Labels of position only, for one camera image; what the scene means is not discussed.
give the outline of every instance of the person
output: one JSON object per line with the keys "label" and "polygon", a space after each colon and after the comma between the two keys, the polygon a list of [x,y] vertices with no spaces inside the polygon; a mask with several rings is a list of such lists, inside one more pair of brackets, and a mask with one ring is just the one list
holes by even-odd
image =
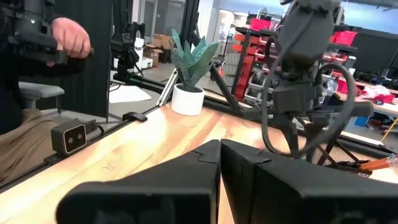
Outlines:
{"label": "person", "polygon": [[0,54],[0,184],[39,165],[52,150],[51,129],[57,124],[39,110],[24,108],[19,76],[61,77],[82,72],[90,38],[77,22],[55,16],[50,24],[57,49],[68,53],[67,65],[42,63],[14,54]]}

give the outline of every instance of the cardboard box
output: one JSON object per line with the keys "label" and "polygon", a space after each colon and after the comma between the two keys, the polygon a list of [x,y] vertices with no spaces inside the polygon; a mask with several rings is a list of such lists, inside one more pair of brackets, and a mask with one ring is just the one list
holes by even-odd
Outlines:
{"label": "cardboard box", "polygon": [[153,60],[153,65],[159,64],[159,54],[163,53],[162,50],[151,44],[145,45],[144,56]]}
{"label": "cardboard box", "polygon": [[164,49],[171,49],[172,48],[171,40],[172,38],[167,35],[154,34],[154,41],[152,45],[155,47],[163,47]]}

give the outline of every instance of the floor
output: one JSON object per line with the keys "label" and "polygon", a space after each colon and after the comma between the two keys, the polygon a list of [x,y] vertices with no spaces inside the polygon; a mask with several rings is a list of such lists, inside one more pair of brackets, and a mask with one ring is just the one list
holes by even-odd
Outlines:
{"label": "floor", "polygon": [[[158,81],[158,82],[164,82],[167,83],[167,80],[171,76],[172,72],[174,70],[174,66],[169,63],[169,64],[159,64],[156,68],[144,70],[143,74],[146,78],[150,78],[152,80]],[[227,85],[231,85],[231,79],[225,80]],[[210,73],[205,75],[198,83],[199,87],[202,87],[206,90],[213,91],[215,93],[220,93],[221,91],[218,88],[217,84],[213,81],[210,80]],[[146,101],[140,101],[140,102],[128,102],[128,103],[110,103],[109,104],[109,112],[113,115],[121,117],[123,114],[134,111],[134,112],[144,112],[152,107],[154,107],[157,103],[157,100],[159,99],[159,94],[154,93],[153,91],[149,90],[143,90],[146,93],[148,93],[151,97],[150,100]],[[55,115],[53,118],[58,121],[58,122],[64,122],[68,121],[70,119],[75,119],[79,118],[84,121],[96,119],[97,122],[105,122],[105,118],[98,118],[86,114],[80,114],[80,113],[75,113],[71,111],[66,111],[63,112],[62,115]],[[108,129],[114,125],[116,125],[116,122],[118,122],[114,118],[109,119],[110,123],[109,124],[102,124],[102,127],[104,129]],[[346,129],[347,132],[357,134],[360,136],[366,136],[371,139],[376,139],[376,140],[381,140],[382,135],[381,131],[378,129],[368,129],[364,127],[359,127],[359,126],[354,126],[350,129]],[[388,137],[384,140],[383,142],[388,148],[392,149],[395,152],[398,152],[398,134],[392,133],[388,135]]]}

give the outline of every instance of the shelf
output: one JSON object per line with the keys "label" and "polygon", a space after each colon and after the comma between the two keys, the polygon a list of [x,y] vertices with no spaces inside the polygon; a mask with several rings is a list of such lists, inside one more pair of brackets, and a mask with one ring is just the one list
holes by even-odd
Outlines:
{"label": "shelf", "polygon": [[[237,27],[237,28],[235,28],[235,30],[237,32],[240,32],[243,35],[246,35],[247,32],[250,32],[250,35],[253,35],[256,37],[259,37],[260,35],[275,36],[275,37],[278,36],[278,32],[273,31],[273,30],[263,29],[260,31],[256,31],[256,30],[248,29],[246,27]],[[350,47],[350,46],[345,46],[345,45],[341,45],[341,44],[332,44],[332,43],[329,44],[328,49],[336,49],[336,50],[339,50],[342,52],[347,52],[347,53],[355,53],[358,50],[358,48],[356,48],[356,47]]]}

